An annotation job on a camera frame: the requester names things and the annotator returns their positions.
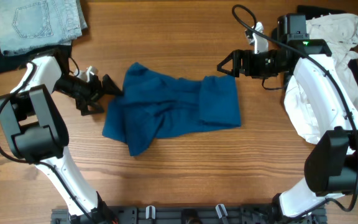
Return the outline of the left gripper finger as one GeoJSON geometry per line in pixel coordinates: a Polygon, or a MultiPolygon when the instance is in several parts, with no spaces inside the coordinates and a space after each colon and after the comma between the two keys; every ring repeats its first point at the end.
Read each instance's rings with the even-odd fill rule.
{"type": "Polygon", "coordinates": [[[93,101],[76,99],[76,108],[80,110],[82,116],[104,113],[104,108],[93,101]]]}
{"type": "Polygon", "coordinates": [[[103,91],[107,95],[123,96],[124,92],[113,82],[108,74],[105,74],[102,79],[103,91]]]}

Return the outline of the dark blue polo shirt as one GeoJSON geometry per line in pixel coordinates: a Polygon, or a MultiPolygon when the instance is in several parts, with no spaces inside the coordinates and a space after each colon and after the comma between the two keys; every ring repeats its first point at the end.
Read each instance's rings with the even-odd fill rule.
{"type": "Polygon", "coordinates": [[[108,104],[102,135],[127,144],[131,156],[142,154],[155,138],[241,126],[236,81],[231,76],[194,81],[134,63],[123,87],[124,94],[108,104]]]}

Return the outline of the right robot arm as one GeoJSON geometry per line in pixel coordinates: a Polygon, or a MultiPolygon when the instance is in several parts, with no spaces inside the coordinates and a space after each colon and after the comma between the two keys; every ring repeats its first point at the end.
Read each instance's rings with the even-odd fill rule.
{"type": "Polygon", "coordinates": [[[278,19],[276,50],[267,47],[271,38],[256,26],[246,26],[246,36],[254,49],[232,51],[226,58],[232,63],[227,74],[265,80],[291,73],[305,92],[321,133],[305,161],[303,178],[273,198],[269,222],[304,220],[345,195],[352,197],[347,207],[351,211],[358,198],[358,111],[339,81],[328,44],[309,37],[301,14],[278,19]]]}

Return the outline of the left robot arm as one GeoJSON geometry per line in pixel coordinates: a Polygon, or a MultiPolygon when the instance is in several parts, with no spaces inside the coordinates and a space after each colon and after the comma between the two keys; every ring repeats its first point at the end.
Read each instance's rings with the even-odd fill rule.
{"type": "Polygon", "coordinates": [[[76,166],[67,126],[52,100],[57,91],[75,99],[81,115],[103,113],[104,95],[121,96],[109,75],[88,70],[72,75],[68,56],[58,48],[33,54],[20,83],[0,96],[0,154],[41,170],[68,207],[66,223],[118,223],[119,218],[76,166]]]}

